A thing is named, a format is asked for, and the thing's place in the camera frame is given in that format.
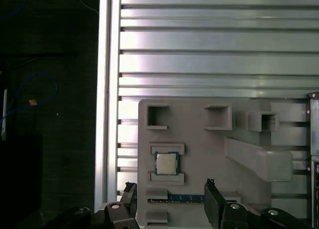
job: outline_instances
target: dark background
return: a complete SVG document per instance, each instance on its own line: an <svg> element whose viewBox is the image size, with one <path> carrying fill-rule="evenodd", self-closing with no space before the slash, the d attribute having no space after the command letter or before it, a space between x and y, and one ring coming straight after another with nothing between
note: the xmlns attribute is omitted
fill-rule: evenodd
<svg viewBox="0 0 319 229"><path fill-rule="evenodd" d="M83 1L98 10L99 0ZM22 3L0 0L0 15L15 11ZM40 208L30 217L35 218L30 220L34 226L39 220L43 223L40 214L48 222L72 206L93 209L97 48L98 15L79 0L27 0L17 15L0 19L2 59L4 54L78 53L41 58L10 73L14 91L27 76L39 71L53 75L59 86L48 105L8 119L9 138L20 142L2 155L2 161L15 168L8 177L17 184L22 182L14 192L20 194L10 197L19 198L19 206L23 206L24 198L29 197L26 192L39 180ZM5 59L10 65L23 60ZM45 100L53 93L49 78L35 77L21 91L16 106L25 106L30 99ZM28 172L28 165L38 162L41 172Z"/></svg>

